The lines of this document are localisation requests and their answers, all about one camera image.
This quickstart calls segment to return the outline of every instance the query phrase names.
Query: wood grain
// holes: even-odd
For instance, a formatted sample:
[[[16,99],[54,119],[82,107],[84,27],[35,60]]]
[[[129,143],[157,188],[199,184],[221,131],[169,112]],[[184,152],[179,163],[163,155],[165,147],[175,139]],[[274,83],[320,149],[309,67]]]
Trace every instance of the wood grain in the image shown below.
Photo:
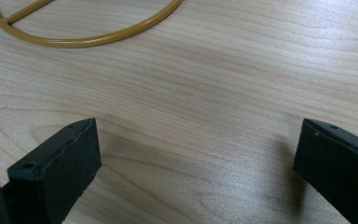
[[[168,2],[57,0],[15,26],[99,35]],[[65,224],[347,223],[291,166],[303,118],[358,134],[358,1],[185,0],[151,30],[90,49],[0,30],[1,185],[9,165],[90,117],[103,167]]]

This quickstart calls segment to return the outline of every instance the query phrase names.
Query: yellow object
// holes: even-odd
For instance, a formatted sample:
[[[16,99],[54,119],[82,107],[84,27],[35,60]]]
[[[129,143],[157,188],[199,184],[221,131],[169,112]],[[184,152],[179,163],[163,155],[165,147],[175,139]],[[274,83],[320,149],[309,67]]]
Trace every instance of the yellow object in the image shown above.
[[[52,2],[52,0],[37,0],[32,3],[28,7],[21,9],[20,11],[14,13],[13,15],[3,19],[0,16],[0,27],[9,33],[10,35],[16,36],[18,39],[47,47],[53,48],[86,48],[86,47],[94,47],[99,45],[104,45],[112,42],[116,42],[118,40],[122,40],[133,35],[138,35],[141,32],[149,29],[150,27],[156,25],[160,21],[163,21],[167,18],[171,13],[173,13],[179,5],[183,2],[183,0],[172,0],[165,8],[156,13],[155,15],[147,18],[144,21],[141,21],[131,27],[126,29],[116,31],[107,35],[97,35],[93,37],[87,38],[78,38],[78,39],[54,39],[54,38],[45,38],[36,35],[29,35],[24,33],[23,31],[17,30],[14,27],[10,26],[16,21],[21,20],[22,18],[28,16],[39,8],[47,5]]]

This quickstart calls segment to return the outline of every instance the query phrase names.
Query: yellow ring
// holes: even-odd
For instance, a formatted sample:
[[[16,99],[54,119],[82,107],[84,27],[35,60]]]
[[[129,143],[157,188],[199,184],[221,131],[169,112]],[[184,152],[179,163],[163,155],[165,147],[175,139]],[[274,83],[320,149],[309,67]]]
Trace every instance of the yellow ring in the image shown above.
[[[172,0],[165,8],[156,13],[155,15],[147,18],[144,21],[141,21],[131,27],[126,29],[116,31],[106,35],[97,35],[93,37],[87,38],[78,38],[78,39],[54,39],[54,38],[45,38],[36,35],[29,35],[24,33],[23,31],[17,30],[7,24],[5,19],[2,19],[0,16],[0,27],[9,33],[10,35],[16,36],[18,39],[24,40],[29,43],[33,43],[36,45],[42,45],[46,47],[52,48],[68,48],[68,49],[77,49],[77,48],[87,48],[87,47],[95,47],[99,45],[109,44],[112,42],[116,42],[118,40],[122,40],[133,35],[138,35],[141,32],[151,28],[156,25],[160,21],[163,21],[167,18],[171,13],[173,13],[179,5],[183,2],[183,0]]]

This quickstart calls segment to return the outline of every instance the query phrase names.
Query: yellow rod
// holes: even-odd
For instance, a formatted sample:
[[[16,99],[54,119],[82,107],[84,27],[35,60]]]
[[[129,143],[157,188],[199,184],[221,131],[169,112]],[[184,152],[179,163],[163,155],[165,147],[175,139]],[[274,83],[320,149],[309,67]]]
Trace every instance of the yellow rod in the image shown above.
[[[157,23],[163,21],[171,13],[173,13],[183,2],[184,0],[172,0],[165,8],[156,13],[155,15],[147,18],[144,21],[140,21],[133,26],[130,26],[126,29],[116,31],[106,35],[97,35],[87,38],[78,38],[78,39],[55,39],[55,38],[46,38],[37,35],[29,35],[23,31],[17,30],[14,27],[5,23],[5,20],[2,19],[0,15],[0,27],[5,32],[9,33],[21,39],[23,41],[33,43],[36,45],[51,47],[51,48],[62,48],[62,49],[78,49],[78,48],[87,48],[95,47],[99,45],[104,45],[112,42],[116,42],[134,35],[138,35],[141,32],[151,28]]]
[[[39,8],[47,5],[48,3],[52,2],[52,1],[53,0],[37,0],[36,2],[32,3],[28,7],[25,7],[23,9],[21,9],[20,11],[13,13],[13,15],[7,17],[4,20],[4,22],[7,23],[8,25],[11,25],[14,22],[21,20],[22,18],[37,11]]]

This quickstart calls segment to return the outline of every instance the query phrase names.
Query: yellow hoop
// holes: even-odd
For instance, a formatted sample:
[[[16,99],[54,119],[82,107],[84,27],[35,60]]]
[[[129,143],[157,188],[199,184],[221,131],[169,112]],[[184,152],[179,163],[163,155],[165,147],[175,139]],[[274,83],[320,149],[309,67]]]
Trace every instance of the yellow hoop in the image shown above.
[[[0,16],[0,27],[10,35],[16,36],[18,39],[27,41],[29,43],[33,43],[36,45],[42,45],[46,47],[52,48],[68,48],[68,49],[77,49],[77,48],[87,48],[87,47],[95,47],[99,45],[104,45],[112,42],[116,42],[118,40],[122,40],[133,35],[138,35],[141,32],[151,28],[156,25],[160,21],[163,21],[167,18],[171,13],[173,13],[183,2],[183,0],[172,0],[165,8],[156,13],[155,15],[147,18],[144,21],[141,21],[131,27],[126,29],[116,31],[107,35],[97,35],[93,37],[87,38],[79,38],[79,39],[54,39],[54,38],[45,38],[36,35],[29,35],[24,33],[23,31],[17,30],[10,26],[16,21],[21,20],[22,18],[28,16],[39,8],[47,5],[53,0],[37,0],[32,3],[28,7],[21,9],[20,11],[14,13],[13,15],[3,19]]]

